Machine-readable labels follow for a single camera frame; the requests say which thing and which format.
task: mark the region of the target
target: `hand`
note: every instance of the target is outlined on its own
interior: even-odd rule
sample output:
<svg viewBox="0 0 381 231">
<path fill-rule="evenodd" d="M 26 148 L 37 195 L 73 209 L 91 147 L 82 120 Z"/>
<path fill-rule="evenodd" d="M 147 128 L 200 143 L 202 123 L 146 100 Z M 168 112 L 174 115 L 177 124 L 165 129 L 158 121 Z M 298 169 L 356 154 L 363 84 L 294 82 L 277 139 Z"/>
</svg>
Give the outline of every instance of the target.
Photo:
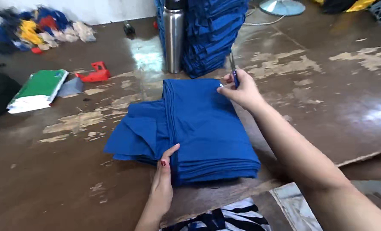
<svg viewBox="0 0 381 231">
<path fill-rule="evenodd" d="M 160 161 L 157 162 L 157 170 L 145 209 L 151 210 L 154 215 L 160 218 L 167 213 L 172 203 L 173 191 L 170 182 L 170 156 L 179 147 L 180 144 L 176 144 L 166 150 Z"/>
<path fill-rule="evenodd" d="M 237 69 L 236 73 L 240 82 L 237 90 L 235 90 L 235 86 L 232 85 L 231 89 L 218 87 L 217 91 L 249 111 L 257 107 L 258 103 L 265 103 L 265 100 L 256 87 L 255 80 L 242 69 Z M 233 76 L 230 74 L 224 76 L 223 79 L 227 83 L 234 82 Z"/>
</svg>

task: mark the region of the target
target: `metal water bottle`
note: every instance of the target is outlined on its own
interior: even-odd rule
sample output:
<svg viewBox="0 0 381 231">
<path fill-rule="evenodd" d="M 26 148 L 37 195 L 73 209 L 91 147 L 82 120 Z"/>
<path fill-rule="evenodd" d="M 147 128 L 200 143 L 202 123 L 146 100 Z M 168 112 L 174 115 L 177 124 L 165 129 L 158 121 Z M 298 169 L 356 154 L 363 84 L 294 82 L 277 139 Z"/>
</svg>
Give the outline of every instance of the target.
<svg viewBox="0 0 381 231">
<path fill-rule="evenodd" d="M 163 21 L 165 24 L 166 67 L 170 73 L 179 73 L 183 46 L 183 0 L 165 0 Z"/>
</svg>

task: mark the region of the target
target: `brown table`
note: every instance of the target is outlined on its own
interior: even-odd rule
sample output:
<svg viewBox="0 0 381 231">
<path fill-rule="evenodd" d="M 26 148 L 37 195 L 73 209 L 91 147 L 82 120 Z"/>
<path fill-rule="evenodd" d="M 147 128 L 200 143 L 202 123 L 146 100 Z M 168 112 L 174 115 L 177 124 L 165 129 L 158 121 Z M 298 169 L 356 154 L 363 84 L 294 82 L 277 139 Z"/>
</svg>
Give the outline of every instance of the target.
<svg viewBox="0 0 381 231">
<path fill-rule="evenodd" d="M 273 17 L 258 12 L 247 20 Z M 102 149 L 130 103 L 160 98 L 164 78 L 186 78 L 162 71 L 152 22 L 132 21 L 134 40 L 115 23 L 95 27 L 96 43 L 0 56 L 1 70 L 21 83 L 37 70 L 84 71 L 98 60 L 114 75 L 51 108 L 0 117 L 0 230 L 134 228 L 155 170 L 113 161 Z M 381 26 L 367 12 L 321 15 L 307 4 L 303 15 L 274 26 L 242 27 L 233 51 L 266 100 L 337 165 L 381 153 Z M 288 181 L 251 116 L 236 110 L 263 163 L 258 178 L 177 188 L 163 224 Z"/>
</svg>

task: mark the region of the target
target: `electrical cord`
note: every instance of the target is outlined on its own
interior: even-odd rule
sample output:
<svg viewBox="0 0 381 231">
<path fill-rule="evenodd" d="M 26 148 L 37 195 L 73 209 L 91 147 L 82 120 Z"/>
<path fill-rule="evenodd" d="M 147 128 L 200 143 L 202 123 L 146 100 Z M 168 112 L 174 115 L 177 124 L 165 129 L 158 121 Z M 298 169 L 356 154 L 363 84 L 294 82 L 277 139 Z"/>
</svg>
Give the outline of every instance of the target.
<svg viewBox="0 0 381 231">
<path fill-rule="evenodd" d="M 280 3 L 286 8 L 286 11 L 287 11 L 287 7 L 285 6 L 285 4 L 283 3 L 283 0 L 280 1 Z M 257 9 L 257 7 L 253 4 L 250 4 L 248 3 L 248 5 L 250 6 L 253 6 L 253 10 L 249 13 L 246 14 L 246 17 L 251 15 L 252 13 L 255 12 L 255 10 Z M 278 21 L 280 21 L 282 18 L 284 18 L 286 15 L 282 15 L 280 18 L 278 18 L 277 20 L 273 21 L 273 22 L 270 22 L 270 23 L 259 23 L 259 24 L 248 24 L 248 23 L 244 23 L 243 25 L 270 25 L 270 24 L 275 24 L 277 23 Z"/>
</svg>

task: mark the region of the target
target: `blue fabric stack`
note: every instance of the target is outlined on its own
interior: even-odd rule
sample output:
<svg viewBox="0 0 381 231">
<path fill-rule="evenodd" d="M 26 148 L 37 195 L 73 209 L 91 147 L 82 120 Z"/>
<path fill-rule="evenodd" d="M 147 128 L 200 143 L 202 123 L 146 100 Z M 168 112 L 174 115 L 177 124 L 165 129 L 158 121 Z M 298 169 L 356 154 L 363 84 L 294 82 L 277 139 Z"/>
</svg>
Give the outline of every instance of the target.
<svg viewBox="0 0 381 231">
<path fill-rule="evenodd" d="M 155 0 L 159 36 L 165 50 L 164 0 Z M 226 55 L 245 21 L 248 0 L 188 0 L 182 68 L 191 78 L 223 67 Z"/>
<path fill-rule="evenodd" d="M 216 79 L 163 81 L 162 99 L 131 104 L 104 151 L 117 160 L 156 165 L 165 150 L 172 183 L 255 178 L 260 162 L 231 102 L 217 93 Z"/>
</svg>

